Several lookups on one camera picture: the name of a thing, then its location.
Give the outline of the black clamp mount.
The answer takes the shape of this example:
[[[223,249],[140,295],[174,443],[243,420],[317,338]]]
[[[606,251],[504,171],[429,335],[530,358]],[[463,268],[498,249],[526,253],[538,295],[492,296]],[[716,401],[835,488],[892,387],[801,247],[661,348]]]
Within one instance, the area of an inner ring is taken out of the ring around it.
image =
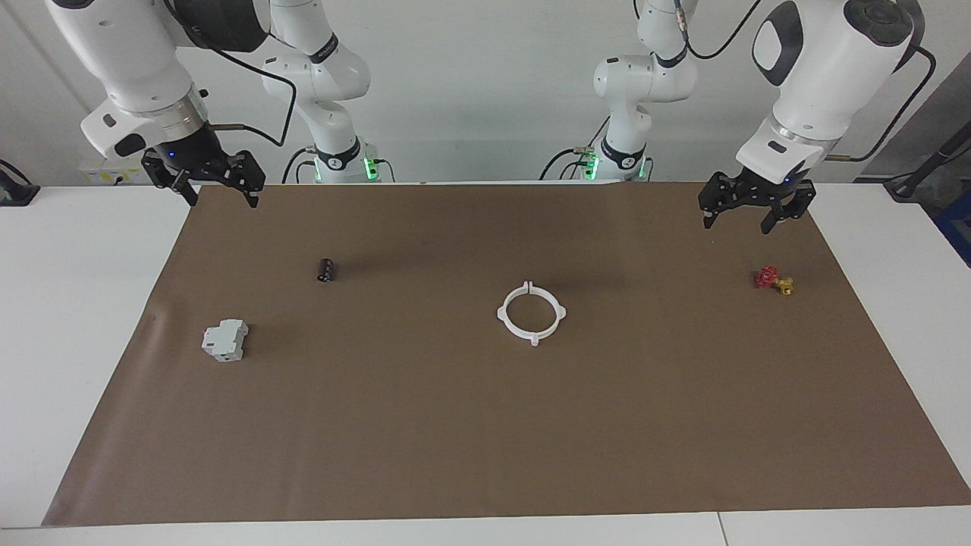
[[[41,190],[17,166],[0,158],[0,207],[29,205]]]

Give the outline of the brown paper mat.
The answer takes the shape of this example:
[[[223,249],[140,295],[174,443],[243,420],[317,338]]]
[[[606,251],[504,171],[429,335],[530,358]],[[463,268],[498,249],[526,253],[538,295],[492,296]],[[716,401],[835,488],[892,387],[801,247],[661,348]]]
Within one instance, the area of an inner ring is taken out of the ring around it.
[[[205,187],[44,523],[971,504],[815,222],[698,193]],[[524,281],[567,310],[537,347]]]

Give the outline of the blue crate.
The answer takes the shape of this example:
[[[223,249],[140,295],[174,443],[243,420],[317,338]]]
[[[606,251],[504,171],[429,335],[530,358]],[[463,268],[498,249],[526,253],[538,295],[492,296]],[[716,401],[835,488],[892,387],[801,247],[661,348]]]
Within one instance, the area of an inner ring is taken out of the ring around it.
[[[971,268],[971,190],[940,211],[933,222],[951,248]]]

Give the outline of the white half-ring pipe clamp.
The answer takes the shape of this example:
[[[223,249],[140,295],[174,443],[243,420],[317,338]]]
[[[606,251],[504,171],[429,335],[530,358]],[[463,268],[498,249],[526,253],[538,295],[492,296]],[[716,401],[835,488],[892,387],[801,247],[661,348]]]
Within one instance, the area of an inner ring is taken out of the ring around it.
[[[558,298],[553,293],[549,293],[548,290],[535,286],[533,282],[528,282],[527,294],[537,295],[541,298],[541,300],[546,301],[555,312],[554,321],[546,329],[544,329],[544,331],[530,333],[530,344],[532,347],[537,347],[542,340],[547,339],[556,332],[556,329],[558,329],[562,319],[566,317],[567,310],[561,305],[561,302],[559,302]]]
[[[532,347],[537,347],[539,345],[539,340],[536,333],[524,331],[524,329],[520,328],[520,326],[514,324],[513,319],[510,318],[509,313],[507,313],[507,308],[509,308],[510,304],[514,300],[519,297],[523,297],[523,295],[532,294],[532,287],[533,284],[531,281],[524,281],[520,287],[511,290],[510,293],[508,293],[504,298],[502,305],[497,309],[497,319],[499,319],[500,322],[503,322],[503,325],[505,325],[507,331],[509,331],[514,337],[529,342]]]

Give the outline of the black tripod stand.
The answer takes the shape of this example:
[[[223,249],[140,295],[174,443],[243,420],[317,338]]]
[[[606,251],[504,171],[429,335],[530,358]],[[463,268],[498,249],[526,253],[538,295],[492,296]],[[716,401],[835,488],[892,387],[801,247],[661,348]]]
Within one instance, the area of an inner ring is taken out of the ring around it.
[[[933,155],[930,155],[916,170],[889,177],[883,183],[885,191],[892,200],[899,203],[915,203],[915,194],[918,186],[943,165],[949,165],[957,158],[961,158],[964,153],[971,151],[971,120],[965,122],[958,131],[951,135],[949,139]]]

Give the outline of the white wall socket box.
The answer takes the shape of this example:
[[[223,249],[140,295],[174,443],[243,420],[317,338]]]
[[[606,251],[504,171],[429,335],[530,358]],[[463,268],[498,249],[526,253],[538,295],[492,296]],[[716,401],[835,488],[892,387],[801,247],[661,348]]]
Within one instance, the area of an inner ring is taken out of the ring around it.
[[[145,170],[136,165],[81,165],[79,172],[88,184],[112,187],[152,184]]]

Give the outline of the red-handled brass valve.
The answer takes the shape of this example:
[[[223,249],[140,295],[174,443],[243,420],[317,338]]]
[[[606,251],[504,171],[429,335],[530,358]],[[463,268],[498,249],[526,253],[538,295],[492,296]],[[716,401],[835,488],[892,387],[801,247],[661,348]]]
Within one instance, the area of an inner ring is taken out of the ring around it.
[[[755,273],[755,286],[759,289],[776,290],[781,295],[791,295],[794,289],[794,280],[790,277],[780,276],[776,267],[768,265]]]

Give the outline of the white circuit breaker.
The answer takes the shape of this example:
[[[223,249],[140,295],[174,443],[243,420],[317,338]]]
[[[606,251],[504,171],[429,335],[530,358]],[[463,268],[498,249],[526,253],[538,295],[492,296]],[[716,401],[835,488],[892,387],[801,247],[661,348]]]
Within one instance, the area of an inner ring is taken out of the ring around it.
[[[201,348],[216,362],[239,362],[248,334],[249,325],[243,319],[222,319],[218,325],[206,328]]]

